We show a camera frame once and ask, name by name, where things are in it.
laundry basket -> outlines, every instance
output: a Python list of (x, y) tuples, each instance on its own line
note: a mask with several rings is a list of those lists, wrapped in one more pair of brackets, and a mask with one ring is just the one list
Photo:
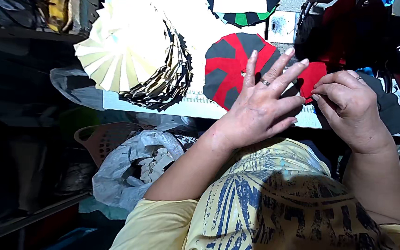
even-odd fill
[(89, 151), (93, 161), (100, 168), (106, 156), (125, 140), (133, 137), (136, 134), (134, 131), (153, 128), (150, 125), (132, 122), (113, 122), (81, 128), (75, 132), (73, 138)]

green and black fabric circle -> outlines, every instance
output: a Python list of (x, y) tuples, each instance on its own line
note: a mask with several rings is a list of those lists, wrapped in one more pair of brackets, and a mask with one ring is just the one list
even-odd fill
[(280, 0), (266, 0), (266, 12), (265, 13), (255, 13), (255, 12), (245, 12), (245, 13), (215, 13), (213, 12), (214, 0), (208, 0), (208, 9), (214, 14), (217, 19), (222, 20), (225, 24), (230, 23), (239, 28), (243, 26), (256, 25), (258, 23), (266, 20), (277, 7)]

yellow t-shirt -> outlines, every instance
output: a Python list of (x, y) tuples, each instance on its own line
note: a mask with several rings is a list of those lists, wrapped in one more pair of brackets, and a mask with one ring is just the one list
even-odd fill
[(200, 200), (142, 199), (112, 250), (398, 249), (306, 145), (275, 138), (240, 150)]

wedding ring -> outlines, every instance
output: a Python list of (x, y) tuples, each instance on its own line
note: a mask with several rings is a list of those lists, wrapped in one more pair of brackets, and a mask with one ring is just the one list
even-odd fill
[(270, 83), (267, 80), (263, 79), (263, 78), (260, 79), (260, 82), (265, 84), (267, 87), (269, 87), (269, 85), (270, 85)]

red and gray fabric circle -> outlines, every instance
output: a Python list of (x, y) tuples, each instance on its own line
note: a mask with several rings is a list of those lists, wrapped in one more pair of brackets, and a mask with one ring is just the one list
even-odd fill
[(259, 52), (255, 72), (263, 76), (281, 53), (259, 35), (227, 35), (206, 52), (203, 94), (226, 111), (231, 109), (242, 90), (246, 64), (254, 49)]

